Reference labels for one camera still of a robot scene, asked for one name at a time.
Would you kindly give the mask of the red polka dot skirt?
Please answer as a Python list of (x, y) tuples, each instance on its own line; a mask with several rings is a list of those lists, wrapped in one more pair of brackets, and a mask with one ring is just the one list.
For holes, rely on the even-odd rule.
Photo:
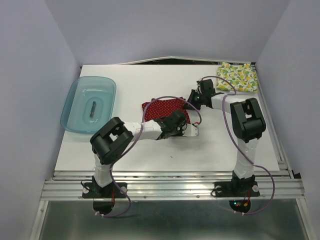
[(188, 112), (183, 108), (185, 105), (184, 98), (181, 97), (180, 100), (177, 98), (165, 99), (165, 100), (155, 100), (146, 110), (143, 120), (144, 122), (151, 121), (153, 119), (160, 119), (164, 117), (169, 117), (174, 111), (181, 111), (185, 117), (188, 124), (191, 123)]

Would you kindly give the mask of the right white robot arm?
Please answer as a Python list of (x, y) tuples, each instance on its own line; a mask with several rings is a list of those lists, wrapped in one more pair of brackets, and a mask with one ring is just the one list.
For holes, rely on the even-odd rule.
[(212, 79), (197, 81), (183, 108), (200, 110), (202, 106), (230, 114), (232, 126), (227, 132), (237, 149), (236, 164), (230, 181), (214, 182), (211, 194), (217, 198), (260, 195), (254, 172), (255, 154), (259, 139), (266, 130), (266, 122), (256, 98), (240, 99), (236, 93), (217, 92)]

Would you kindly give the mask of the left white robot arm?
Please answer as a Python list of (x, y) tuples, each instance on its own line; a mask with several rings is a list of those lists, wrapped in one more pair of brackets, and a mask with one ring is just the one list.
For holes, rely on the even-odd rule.
[(95, 169), (88, 189), (100, 197), (108, 196), (113, 182), (110, 170), (129, 150), (130, 143), (181, 137), (186, 127), (187, 117), (180, 110), (143, 123), (124, 122), (113, 117), (90, 139)]

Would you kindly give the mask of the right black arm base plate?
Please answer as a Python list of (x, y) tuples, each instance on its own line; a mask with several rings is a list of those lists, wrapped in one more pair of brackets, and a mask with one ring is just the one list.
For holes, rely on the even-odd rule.
[(217, 181), (214, 182), (214, 189), (210, 194), (217, 198), (259, 197), (260, 191), (259, 189), (254, 191), (254, 186), (258, 186), (256, 182), (254, 184), (237, 184), (230, 181)]

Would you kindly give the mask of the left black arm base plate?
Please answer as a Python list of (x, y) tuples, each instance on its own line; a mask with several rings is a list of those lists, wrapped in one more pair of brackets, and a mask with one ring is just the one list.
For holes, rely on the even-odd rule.
[(126, 196), (113, 182), (105, 187), (100, 187), (94, 182), (85, 182), (82, 191), (83, 199), (125, 199)]

